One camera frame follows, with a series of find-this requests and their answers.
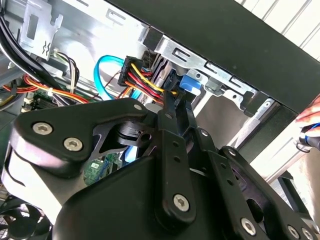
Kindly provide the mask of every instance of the cooling fan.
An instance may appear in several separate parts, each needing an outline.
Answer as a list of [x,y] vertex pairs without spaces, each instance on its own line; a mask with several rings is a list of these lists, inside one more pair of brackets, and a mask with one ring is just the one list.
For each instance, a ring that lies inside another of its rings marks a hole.
[[49,235],[51,225],[48,218],[17,197],[6,199],[0,206],[0,215],[7,223],[0,224],[0,231],[7,230],[7,236],[0,240],[45,240]]

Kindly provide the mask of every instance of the robotic arm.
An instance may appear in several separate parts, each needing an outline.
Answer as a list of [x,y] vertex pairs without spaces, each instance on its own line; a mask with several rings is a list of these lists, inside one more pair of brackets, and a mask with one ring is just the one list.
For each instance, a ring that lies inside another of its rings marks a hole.
[[[166,91],[163,103],[158,113],[125,98],[21,114],[2,181],[43,209],[53,240],[316,239],[235,149],[215,147],[189,102]],[[86,161],[128,146],[135,162],[84,187]]]

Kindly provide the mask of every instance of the black panel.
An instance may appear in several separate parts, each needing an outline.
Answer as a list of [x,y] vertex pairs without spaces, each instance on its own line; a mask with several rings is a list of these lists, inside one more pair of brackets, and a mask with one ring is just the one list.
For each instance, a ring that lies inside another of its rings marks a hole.
[[237,150],[251,163],[295,118],[297,114],[279,106],[264,120]]
[[320,64],[234,0],[109,0],[244,82],[301,112]]

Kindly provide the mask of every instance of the metal bracket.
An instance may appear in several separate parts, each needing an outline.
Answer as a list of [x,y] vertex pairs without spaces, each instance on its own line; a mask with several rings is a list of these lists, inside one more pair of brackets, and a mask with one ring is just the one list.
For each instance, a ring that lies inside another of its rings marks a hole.
[[52,6],[43,0],[28,0],[20,34],[22,48],[47,61],[54,36],[64,18],[59,14],[52,24],[51,10]]

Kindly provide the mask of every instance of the human hand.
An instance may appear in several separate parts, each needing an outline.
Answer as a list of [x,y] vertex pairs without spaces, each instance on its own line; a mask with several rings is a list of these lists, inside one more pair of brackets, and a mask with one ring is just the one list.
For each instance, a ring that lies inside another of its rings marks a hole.
[[[306,127],[313,124],[320,123],[320,96],[313,101],[311,106],[305,109],[296,118],[296,124],[299,127]],[[320,126],[310,129],[305,133],[309,137],[320,137]]]

